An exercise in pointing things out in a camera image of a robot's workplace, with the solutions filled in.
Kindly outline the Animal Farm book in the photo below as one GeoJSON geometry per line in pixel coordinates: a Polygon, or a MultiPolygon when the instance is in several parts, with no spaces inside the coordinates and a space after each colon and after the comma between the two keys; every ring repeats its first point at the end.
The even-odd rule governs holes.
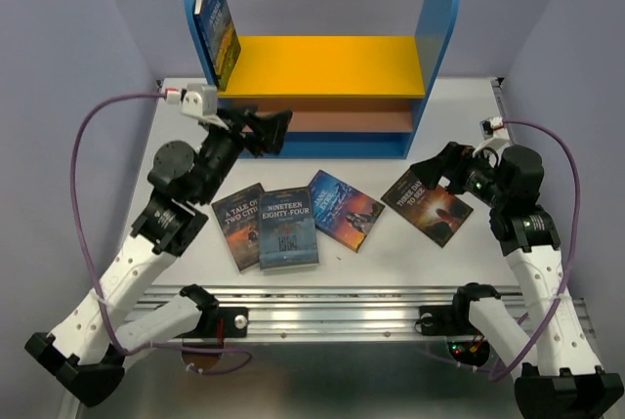
{"type": "Polygon", "coordinates": [[[228,1],[195,0],[193,16],[198,23],[217,88],[225,91],[241,53],[228,1]]]}

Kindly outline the Jane Eyre book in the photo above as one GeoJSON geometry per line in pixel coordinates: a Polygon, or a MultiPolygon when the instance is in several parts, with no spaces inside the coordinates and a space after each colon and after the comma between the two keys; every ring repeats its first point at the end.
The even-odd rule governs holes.
{"type": "Polygon", "coordinates": [[[315,227],[357,253],[385,205],[319,170],[309,184],[315,227]]]}

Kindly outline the Nineteen Eighty-Four book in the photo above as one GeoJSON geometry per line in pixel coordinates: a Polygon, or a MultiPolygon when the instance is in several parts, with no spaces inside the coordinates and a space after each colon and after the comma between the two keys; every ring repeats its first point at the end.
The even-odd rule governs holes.
{"type": "Polygon", "coordinates": [[[260,269],[289,271],[319,264],[308,187],[278,189],[260,197],[260,269]]]}

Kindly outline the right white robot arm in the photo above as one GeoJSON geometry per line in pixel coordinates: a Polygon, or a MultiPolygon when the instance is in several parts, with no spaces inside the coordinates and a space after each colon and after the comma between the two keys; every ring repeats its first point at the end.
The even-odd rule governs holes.
{"type": "Polygon", "coordinates": [[[451,194],[465,192],[489,209],[492,234],[513,272],[533,332],[507,312],[486,284],[459,288],[449,308],[452,325],[483,334],[503,364],[491,378],[511,377],[525,418],[600,418],[624,395],[617,373],[608,373],[591,347],[567,289],[567,268],[552,217],[538,205],[544,178],[541,156],[509,146],[497,164],[473,147],[448,143],[411,173],[426,189],[441,179],[451,194]]]}

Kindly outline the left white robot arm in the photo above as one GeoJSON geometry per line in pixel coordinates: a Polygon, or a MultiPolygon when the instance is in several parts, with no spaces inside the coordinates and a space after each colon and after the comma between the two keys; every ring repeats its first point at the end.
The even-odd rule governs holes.
{"type": "Polygon", "coordinates": [[[228,328],[218,299],[197,284],[183,287],[164,305],[133,322],[128,313],[190,247],[208,221],[210,203],[239,155],[281,153],[291,109],[258,115],[253,108],[220,109],[203,127],[200,148],[164,144],[153,157],[146,208],[82,302],[50,332],[37,332],[26,351],[83,405],[101,404],[131,365],[156,349],[194,353],[188,334],[222,335],[228,328]]]}

